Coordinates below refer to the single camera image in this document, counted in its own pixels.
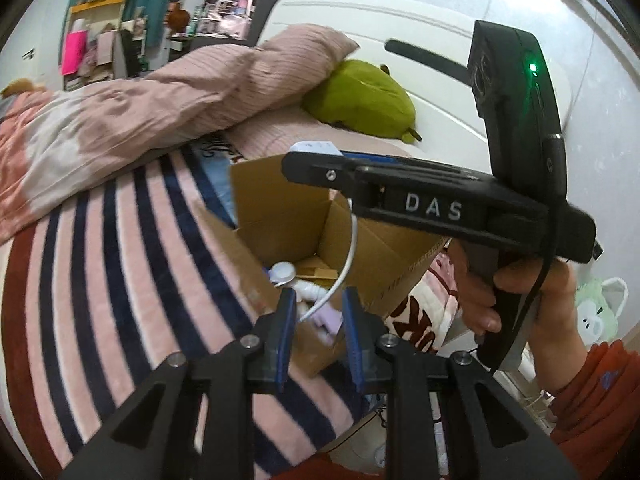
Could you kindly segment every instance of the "cardboard box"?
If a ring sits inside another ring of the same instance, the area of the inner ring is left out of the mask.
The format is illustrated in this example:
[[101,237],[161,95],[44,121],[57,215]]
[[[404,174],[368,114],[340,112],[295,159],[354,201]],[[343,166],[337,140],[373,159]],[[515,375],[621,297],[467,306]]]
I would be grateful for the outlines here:
[[[326,189],[288,182],[282,156],[230,168],[238,229],[212,213],[203,218],[239,275],[240,291],[258,315],[276,309],[280,291],[265,269],[281,261],[300,267],[342,269],[351,241],[347,201]],[[368,219],[358,219],[358,241],[346,285],[356,286],[364,309],[385,318],[427,271],[444,238]],[[341,294],[330,307],[341,309]],[[313,376],[345,351],[342,333],[330,346],[312,322],[296,327],[292,360]]]

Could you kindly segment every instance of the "red sleeve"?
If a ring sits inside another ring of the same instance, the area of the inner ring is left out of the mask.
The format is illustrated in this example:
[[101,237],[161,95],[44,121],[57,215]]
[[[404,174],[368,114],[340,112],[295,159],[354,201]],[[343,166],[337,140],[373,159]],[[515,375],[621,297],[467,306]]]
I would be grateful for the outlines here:
[[368,475],[351,471],[331,462],[329,455],[318,453],[299,466],[271,480],[381,480],[382,475]]
[[640,417],[640,357],[622,341],[594,345],[551,410],[558,417],[551,439],[582,480],[596,480]]

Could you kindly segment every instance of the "pink bag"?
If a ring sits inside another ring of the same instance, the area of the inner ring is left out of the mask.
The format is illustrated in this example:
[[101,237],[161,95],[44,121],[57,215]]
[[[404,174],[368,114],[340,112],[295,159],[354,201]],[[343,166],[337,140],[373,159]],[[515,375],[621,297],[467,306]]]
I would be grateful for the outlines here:
[[218,23],[218,33],[226,34],[236,40],[244,40],[249,33],[251,27],[251,19],[245,16],[236,16],[231,14],[225,16]]
[[65,41],[65,50],[62,53],[62,75],[74,74],[78,71],[84,52],[86,50],[86,38],[88,32],[70,32]]

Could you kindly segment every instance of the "finger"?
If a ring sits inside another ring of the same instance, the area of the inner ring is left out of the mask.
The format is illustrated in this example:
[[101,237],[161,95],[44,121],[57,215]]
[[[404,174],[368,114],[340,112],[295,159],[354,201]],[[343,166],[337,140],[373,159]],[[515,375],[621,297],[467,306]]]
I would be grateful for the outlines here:
[[482,278],[469,273],[461,278],[458,283],[460,298],[469,300],[483,306],[494,306],[495,294],[493,288],[485,283]]
[[475,333],[500,332],[502,328],[500,316],[490,306],[465,302],[461,304],[461,307],[462,321]]
[[466,259],[465,250],[457,240],[452,240],[447,250],[449,254],[449,260],[453,264],[456,271],[459,271],[461,275],[466,274],[469,268],[469,261]]
[[[542,259],[533,258],[519,260],[499,269],[494,275],[495,286],[505,292],[525,294],[534,285],[540,269]],[[540,288],[545,294],[567,294],[575,291],[574,270],[565,262],[557,258],[551,263],[546,279]]]

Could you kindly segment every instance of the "pink bin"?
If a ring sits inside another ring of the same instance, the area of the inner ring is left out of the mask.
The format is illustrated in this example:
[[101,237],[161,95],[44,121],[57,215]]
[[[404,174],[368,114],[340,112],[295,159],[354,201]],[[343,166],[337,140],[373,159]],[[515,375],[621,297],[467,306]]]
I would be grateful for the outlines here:
[[78,71],[82,58],[86,51],[86,37],[88,32],[70,32],[65,41],[65,49],[62,53],[62,75],[73,74]]

